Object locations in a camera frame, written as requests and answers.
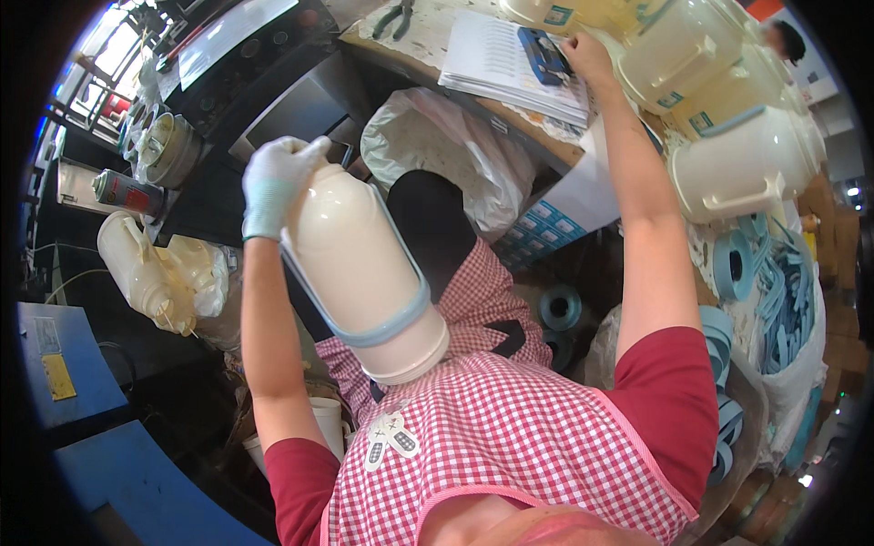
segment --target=short sleeve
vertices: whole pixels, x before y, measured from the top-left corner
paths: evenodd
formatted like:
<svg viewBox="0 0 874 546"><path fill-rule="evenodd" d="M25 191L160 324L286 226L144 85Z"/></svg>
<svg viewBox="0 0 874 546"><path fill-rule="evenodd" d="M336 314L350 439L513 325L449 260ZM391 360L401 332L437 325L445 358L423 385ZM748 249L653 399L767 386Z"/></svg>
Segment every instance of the short sleeve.
<svg viewBox="0 0 874 546"><path fill-rule="evenodd" d="M316 546L340 462L327 447L310 439L288 438L267 449L264 465L282 546Z"/></svg>
<svg viewBox="0 0 874 546"><path fill-rule="evenodd" d="M635 343L605 392L640 435L665 478L695 510L719 429L716 387L704 335L678 326Z"/></svg>

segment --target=paper stack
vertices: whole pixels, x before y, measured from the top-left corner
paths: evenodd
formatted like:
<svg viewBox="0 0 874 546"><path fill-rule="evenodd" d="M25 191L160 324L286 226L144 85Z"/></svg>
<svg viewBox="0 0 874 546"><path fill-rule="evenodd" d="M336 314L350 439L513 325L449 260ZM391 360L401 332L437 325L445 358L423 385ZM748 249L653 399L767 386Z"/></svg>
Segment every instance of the paper stack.
<svg viewBox="0 0 874 546"><path fill-rule="evenodd" d="M571 77L568 86L540 83L519 41L518 29L515 23L457 10L437 83L585 128L589 110L586 86L576 77Z"/></svg>

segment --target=workbench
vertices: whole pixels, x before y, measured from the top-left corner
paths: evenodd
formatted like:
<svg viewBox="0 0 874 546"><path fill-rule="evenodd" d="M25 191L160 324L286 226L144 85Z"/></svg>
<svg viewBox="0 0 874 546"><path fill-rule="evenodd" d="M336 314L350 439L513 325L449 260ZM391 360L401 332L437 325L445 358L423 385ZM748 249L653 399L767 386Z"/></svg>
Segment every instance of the workbench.
<svg viewBox="0 0 874 546"><path fill-rule="evenodd" d="M346 29L340 36L343 52L443 94L472 114L489 121L492 127L522 144L562 176L583 156L579 128L499 100L475 97L437 85L455 21L455 10L477 11L506 20L497 0L417 2L413 6L410 29L402 39L392 39L392 30L400 22L398 17L380 40L374 40L373 27L397 2L392 0ZM595 108L591 92L589 97L590 107Z"/></svg>

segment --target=hand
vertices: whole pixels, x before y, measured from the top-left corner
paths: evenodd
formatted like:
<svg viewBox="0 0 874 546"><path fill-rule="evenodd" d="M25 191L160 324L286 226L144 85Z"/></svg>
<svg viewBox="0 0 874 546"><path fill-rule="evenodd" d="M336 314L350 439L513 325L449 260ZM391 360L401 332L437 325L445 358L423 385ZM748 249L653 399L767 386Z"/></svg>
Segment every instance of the hand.
<svg viewBox="0 0 874 546"><path fill-rule="evenodd" d="M326 136L318 137L311 144L283 136L252 154L243 175L244 241L252 237L279 240L288 207L301 194L313 171L328 164L325 154L330 146Z"/></svg>
<svg viewBox="0 0 874 546"><path fill-rule="evenodd" d="M613 61L607 48L585 32L577 32L558 47L567 57L567 62L595 92L604 86L616 83L613 76Z"/></svg>

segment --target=cable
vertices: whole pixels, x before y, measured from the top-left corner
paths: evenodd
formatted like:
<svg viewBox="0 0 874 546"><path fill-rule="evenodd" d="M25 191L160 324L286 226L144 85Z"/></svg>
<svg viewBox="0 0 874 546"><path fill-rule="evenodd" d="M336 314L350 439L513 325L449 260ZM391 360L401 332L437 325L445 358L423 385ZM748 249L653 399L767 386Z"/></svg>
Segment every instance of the cable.
<svg viewBox="0 0 874 546"><path fill-rule="evenodd" d="M65 287L66 285L70 284L71 282L73 282L74 280L78 279L78 278L81 277L82 275L87 275L87 274L89 274L89 273L97 273L97 272L99 272L99 271L102 271L102 272L105 272L105 273L109 273L109 270L108 270L108 269L89 269L89 270L87 270L87 271L83 271L82 273L79 273L78 275L74 275L74 276L70 277L69 279L65 280L65 281L64 281L64 282L63 282L59 287L55 288L55 291L52 292L51 294L49 294L49 297L45 298L45 302L44 302L44 303L48 303L49 301L51 301L52 298L55 297L55 294L57 294L58 292L61 291L61 288L63 288L63 287Z"/></svg>
<svg viewBox="0 0 874 546"><path fill-rule="evenodd" d="M128 393L130 393L134 389L134 383L136 382L136 366L134 366L134 359L131 358L127 350L116 342L100 342L97 343L97 346L100 348L109 347L117 350L121 354L121 359L128 366L128 373L130 374L130 388L128 389Z"/></svg>
<svg viewBox="0 0 874 546"><path fill-rule="evenodd" d="M48 245L42 245L42 246L40 246L39 248L34 248L34 249L33 249L33 252L34 252L34 253L37 253L37 252L39 252L39 251L41 251L41 250L44 250L44 249L49 248L49 247L52 247L52 246L66 246L67 248L75 248L75 249L77 249L77 250L87 250L87 251L89 251L89 252L97 252L97 253L99 253L99 251L97 251L97 250L95 250L95 249L93 249L93 248L87 248L86 246L68 245L67 243L49 243Z"/></svg>

